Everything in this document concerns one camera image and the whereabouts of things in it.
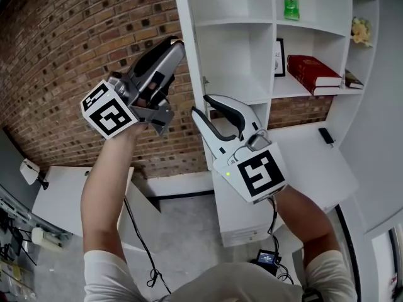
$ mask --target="white cube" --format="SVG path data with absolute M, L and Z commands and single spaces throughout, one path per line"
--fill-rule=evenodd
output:
M 104 80 L 81 101 L 81 111 L 83 117 L 106 139 L 138 122 L 115 92 L 114 86 Z

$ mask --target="picture frame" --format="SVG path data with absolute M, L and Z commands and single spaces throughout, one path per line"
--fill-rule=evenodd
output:
M 275 77 L 285 76 L 284 41 L 277 38 L 275 43 Z

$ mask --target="white wall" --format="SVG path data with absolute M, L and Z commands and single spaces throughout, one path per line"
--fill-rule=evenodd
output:
M 379 301 L 392 300 L 391 280 L 395 274 L 392 244 L 389 234 L 383 233 L 372 240 L 378 269 Z
M 372 74 L 340 148 L 360 184 L 356 201 L 364 228 L 373 230 L 372 236 L 403 221 L 402 10 L 403 0 L 380 0 Z

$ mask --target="book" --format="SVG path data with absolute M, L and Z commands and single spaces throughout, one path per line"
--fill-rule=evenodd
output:
M 287 62 L 300 71 L 311 85 L 328 87 L 341 84 L 340 75 L 313 56 L 289 55 Z
M 361 83 L 348 69 L 346 69 L 346 86 L 350 88 L 363 89 L 364 84 Z
M 290 64 L 287 66 L 287 71 L 294 76 L 294 78 L 298 80 L 299 83 L 301 83 L 301 85 L 303 85 L 303 87 L 306 88 L 306 90 L 308 90 L 308 92 L 313 96 L 336 95 L 340 91 L 338 86 L 314 86 L 311 82 L 304 79 L 302 73 L 296 68 L 290 66 Z

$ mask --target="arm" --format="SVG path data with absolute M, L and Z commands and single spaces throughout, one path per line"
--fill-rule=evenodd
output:
M 276 195 L 277 211 L 291 232 L 304 244 L 304 266 L 328 250 L 339 250 L 326 214 L 308 197 L 287 186 Z
M 133 125 L 105 141 L 81 197 L 84 253 L 104 250 L 125 260 L 117 223 L 126 193 L 135 139 L 144 125 Z

